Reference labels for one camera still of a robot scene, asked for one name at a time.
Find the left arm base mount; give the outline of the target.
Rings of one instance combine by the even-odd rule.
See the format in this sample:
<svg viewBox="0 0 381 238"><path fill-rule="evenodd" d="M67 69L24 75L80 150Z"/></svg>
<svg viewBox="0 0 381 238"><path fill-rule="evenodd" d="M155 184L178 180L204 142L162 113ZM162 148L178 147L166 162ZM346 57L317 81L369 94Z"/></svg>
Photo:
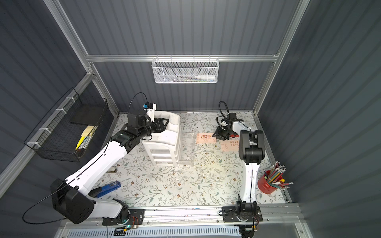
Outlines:
<svg viewBox="0 0 381 238"><path fill-rule="evenodd" d="M123 208L116 218L104 218L103 226L138 226L144 219L144 209L127 209Z"/></svg>

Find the pink good luck postcard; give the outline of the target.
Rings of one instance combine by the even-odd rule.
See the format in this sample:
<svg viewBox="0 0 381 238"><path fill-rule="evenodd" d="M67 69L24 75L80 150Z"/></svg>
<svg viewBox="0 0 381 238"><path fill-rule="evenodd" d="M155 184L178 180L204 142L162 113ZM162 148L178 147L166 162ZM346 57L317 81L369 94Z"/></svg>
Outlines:
<svg viewBox="0 0 381 238"><path fill-rule="evenodd" d="M221 150L223 152L236 152L239 151L239 140L226 140L221 141Z"/></svg>

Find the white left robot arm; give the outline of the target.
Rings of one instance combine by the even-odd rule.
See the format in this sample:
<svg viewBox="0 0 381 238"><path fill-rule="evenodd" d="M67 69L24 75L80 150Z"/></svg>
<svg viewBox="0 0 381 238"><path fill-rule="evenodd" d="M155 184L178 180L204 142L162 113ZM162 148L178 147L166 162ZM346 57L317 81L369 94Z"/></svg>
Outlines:
<svg viewBox="0 0 381 238"><path fill-rule="evenodd" d="M169 119L157 118L152 109L128 114L128 122L87 164L65 180L51 184L53 208L74 224L89 218L110 219L124 225L129 221L129 207L122 201L104 201L89 197L95 183L141 140L166 130Z"/></svg>

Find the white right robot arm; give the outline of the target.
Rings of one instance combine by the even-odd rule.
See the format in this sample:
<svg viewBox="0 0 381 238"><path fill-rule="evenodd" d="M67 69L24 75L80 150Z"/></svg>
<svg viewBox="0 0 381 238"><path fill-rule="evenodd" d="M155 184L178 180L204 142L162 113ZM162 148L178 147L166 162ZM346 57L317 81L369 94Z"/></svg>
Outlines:
<svg viewBox="0 0 381 238"><path fill-rule="evenodd" d="M228 113L216 117L218 127L213 137L228 141L237 138L239 140L238 154L245 164L243 185L239 192L239 200L246 203L254 203L257 184L257 174L265 158L265 135L263 131L252 130L238 119L235 113Z"/></svg>

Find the clear plastic drawer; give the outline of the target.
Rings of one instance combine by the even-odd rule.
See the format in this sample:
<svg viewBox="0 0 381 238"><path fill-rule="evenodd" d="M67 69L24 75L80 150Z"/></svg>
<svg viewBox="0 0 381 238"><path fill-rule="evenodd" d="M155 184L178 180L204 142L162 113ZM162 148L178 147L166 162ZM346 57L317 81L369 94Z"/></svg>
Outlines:
<svg viewBox="0 0 381 238"><path fill-rule="evenodd" d="M181 165L193 166L196 145L196 134L194 132L181 132L181 154L179 163Z"/></svg>

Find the white plastic drawer organizer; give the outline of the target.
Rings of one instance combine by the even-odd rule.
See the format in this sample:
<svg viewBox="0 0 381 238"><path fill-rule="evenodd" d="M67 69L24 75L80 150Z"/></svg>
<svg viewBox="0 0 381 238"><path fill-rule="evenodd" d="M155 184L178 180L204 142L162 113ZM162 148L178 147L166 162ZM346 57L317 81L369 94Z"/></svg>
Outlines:
<svg viewBox="0 0 381 238"><path fill-rule="evenodd" d="M167 111L155 111L156 119L168 119L166 129L153 133L151 140L143 140L151 162L155 166L177 166L180 158L181 126L180 116Z"/></svg>

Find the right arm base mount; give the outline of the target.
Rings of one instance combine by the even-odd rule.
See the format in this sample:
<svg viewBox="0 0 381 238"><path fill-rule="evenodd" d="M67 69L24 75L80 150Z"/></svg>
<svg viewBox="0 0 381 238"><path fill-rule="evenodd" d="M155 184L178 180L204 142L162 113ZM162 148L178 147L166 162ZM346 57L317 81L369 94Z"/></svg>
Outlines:
<svg viewBox="0 0 381 238"><path fill-rule="evenodd" d="M225 223L251 222L259 223L263 221L262 212L259 206L246 206L238 208L237 206L225 206L218 213L222 216Z"/></svg>

